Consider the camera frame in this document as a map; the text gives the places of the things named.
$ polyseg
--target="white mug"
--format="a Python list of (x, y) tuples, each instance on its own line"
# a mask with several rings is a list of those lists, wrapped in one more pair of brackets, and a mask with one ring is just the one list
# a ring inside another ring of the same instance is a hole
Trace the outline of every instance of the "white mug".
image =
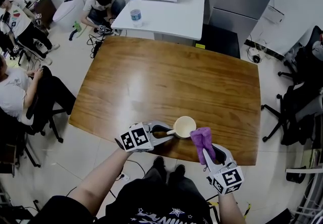
[(168, 135), (175, 134), (180, 139), (190, 137), (190, 132), (196, 130), (196, 122), (191, 117), (180, 117), (173, 125), (173, 130), (167, 132)]

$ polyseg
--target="mug handle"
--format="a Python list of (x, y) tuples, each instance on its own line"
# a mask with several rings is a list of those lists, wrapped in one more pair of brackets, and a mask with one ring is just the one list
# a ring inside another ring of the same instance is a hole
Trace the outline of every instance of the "mug handle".
[(175, 130), (170, 130), (170, 131), (166, 132), (167, 135), (171, 135), (171, 134), (174, 134), (174, 133), (176, 133)]

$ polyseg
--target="black shoe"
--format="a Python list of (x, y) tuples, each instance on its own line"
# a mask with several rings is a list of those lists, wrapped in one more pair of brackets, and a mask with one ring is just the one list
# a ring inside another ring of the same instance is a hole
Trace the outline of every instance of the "black shoe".
[(183, 177), (185, 175), (185, 166), (184, 165), (178, 165), (175, 169), (175, 173), (178, 177)]
[(153, 166), (154, 168), (156, 168), (156, 169), (163, 169), (163, 168), (165, 167), (164, 158), (163, 158), (163, 157), (161, 157), (161, 156), (158, 156), (158, 157), (154, 160), (154, 162), (153, 162), (152, 166)]

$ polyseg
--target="white bin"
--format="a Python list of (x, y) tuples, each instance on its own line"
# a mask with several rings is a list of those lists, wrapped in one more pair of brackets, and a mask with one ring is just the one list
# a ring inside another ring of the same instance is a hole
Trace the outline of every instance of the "white bin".
[(83, 0), (65, 0), (55, 12), (52, 20), (62, 31), (72, 32), (75, 21), (80, 23), (83, 7)]

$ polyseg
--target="white desk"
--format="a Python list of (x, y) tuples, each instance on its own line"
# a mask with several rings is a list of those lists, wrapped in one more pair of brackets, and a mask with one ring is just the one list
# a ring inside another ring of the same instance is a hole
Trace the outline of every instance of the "white desk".
[(143, 25), (134, 27), (128, 4), (112, 24), (113, 29), (149, 31), (200, 40), (202, 37), (204, 0), (165, 1), (140, 0)]

